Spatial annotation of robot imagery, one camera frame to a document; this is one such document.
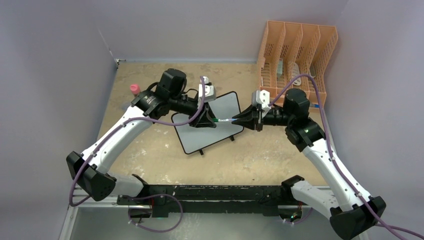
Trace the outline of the green whiteboard marker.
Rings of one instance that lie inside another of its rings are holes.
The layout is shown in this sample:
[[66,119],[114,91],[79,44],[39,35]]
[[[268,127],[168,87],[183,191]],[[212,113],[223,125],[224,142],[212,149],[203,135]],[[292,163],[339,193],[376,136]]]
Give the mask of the green whiteboard marker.
[[235,118],[213,118],[212,121],[214,123],[224,123],[224,122],[233,122],[236,121]]

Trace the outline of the white whiteboard black frame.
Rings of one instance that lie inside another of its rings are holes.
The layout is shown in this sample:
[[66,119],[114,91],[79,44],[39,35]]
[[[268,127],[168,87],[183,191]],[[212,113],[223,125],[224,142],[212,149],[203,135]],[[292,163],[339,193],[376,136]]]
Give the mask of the white whiteboard black frame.
[[[209,105],[215,116],[219,119],[228,119],[241,112],[238,94],[235,91],[220,95]],[[176,126],[176,134],[187,155],[195,152],[203,154],[203,149],[225,139],[234,140],[234,136],[241,133],[244,127],[230,122],[217,122],[215,128],[195,128],[188,124]]]

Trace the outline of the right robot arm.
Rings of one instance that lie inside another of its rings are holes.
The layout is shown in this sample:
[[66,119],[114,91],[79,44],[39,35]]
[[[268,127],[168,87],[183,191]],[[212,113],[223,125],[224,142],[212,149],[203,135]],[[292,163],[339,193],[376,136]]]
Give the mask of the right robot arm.
[[263,126],[284,127],[287,139],[313,163],[332,191],[326,193],[303,177],[294,176],[281,183],[282,200],[309,205],[329,220],[343,240],[352,240],[375,226],[376,218],[386,208],[385,201],[365,190],[331,149],[325,131],[309,116],[310,101],[306,93],[291,88],[285,92],[282,106],[269,106],[269,102],[268,91],[255,91],[251,105],[233,116],[232,124],[258,132]]

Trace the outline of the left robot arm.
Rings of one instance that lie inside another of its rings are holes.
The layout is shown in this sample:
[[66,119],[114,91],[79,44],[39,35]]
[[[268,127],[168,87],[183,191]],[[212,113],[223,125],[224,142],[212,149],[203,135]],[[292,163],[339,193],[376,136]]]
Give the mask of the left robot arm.
[[86,200],[99,202],[109,195],[126,195],[138,205],[146,203],[149,191],[141,177],[118,176],[109,170],[130,143],[153,124],[216,128],[210,107],[217,98],[215,86],[207,76],[201,76],[195,97],[189,97],[187,83],[184,72],[169,68],[145,90],[133,84],[134,99],[123,116],[93,145],[66,157],[72,187],[81,187],[87,193]]

